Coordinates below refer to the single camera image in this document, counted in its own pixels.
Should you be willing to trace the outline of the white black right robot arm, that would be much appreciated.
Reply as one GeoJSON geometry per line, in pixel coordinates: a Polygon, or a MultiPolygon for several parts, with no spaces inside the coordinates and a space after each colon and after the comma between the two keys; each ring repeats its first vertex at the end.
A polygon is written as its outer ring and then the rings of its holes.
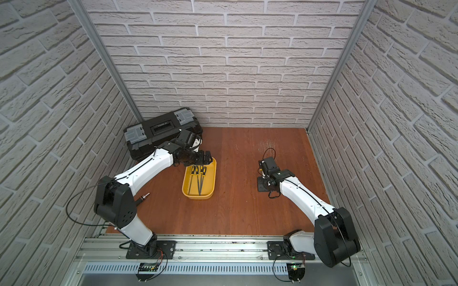
{"type": "Polygon", "coordinates": [[[359,236],[347,209],[336,208],[317,197],[289,170],[281,170],[273,157],[259,161],[258,191],[277,192],[292,201],[314,227],[314,234],[296,230],[283,237],[286,257],[298,253],[316,255],[329,268],[350,259],[361,250],[359,236]]]}

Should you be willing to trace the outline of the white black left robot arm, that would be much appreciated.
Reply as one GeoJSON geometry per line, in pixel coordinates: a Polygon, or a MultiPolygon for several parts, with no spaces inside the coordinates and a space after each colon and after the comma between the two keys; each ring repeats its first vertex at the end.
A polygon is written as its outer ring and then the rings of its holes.
{"type": "Polygon", "coordinates": [[[150,247],[156,238],[138,217],[134,197],[146,183],[171,166],[211,164],[211,153],[200,150],[201,143],[199,135],[183,130],[178,137],[160,144],[150,156],[131,169],[113,178],[101,178],[97,185],[94,212],[114,225],[130,242],[139,247],[150,247]]]}

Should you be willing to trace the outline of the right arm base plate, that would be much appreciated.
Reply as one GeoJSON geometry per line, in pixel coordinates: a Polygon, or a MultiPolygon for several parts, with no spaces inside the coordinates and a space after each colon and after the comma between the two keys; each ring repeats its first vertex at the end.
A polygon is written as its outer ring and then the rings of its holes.
{"type": "Polygon", "coordinates": [[[268,258],[270,260],[315,260],[313,242],[314,237],[311,232],[294,230],[284,235],[281,241],[267,241],[268,258]]]}

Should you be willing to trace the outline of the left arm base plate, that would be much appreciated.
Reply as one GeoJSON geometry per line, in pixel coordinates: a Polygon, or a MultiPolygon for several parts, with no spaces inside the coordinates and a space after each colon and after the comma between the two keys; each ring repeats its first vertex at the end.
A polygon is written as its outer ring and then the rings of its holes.
{"type": "Polygon", "coordinates": [[[130,241],[127,259],[172,259],[177,242],[174,240],[157,240],[154,236],[146,245],[130,241]]]}

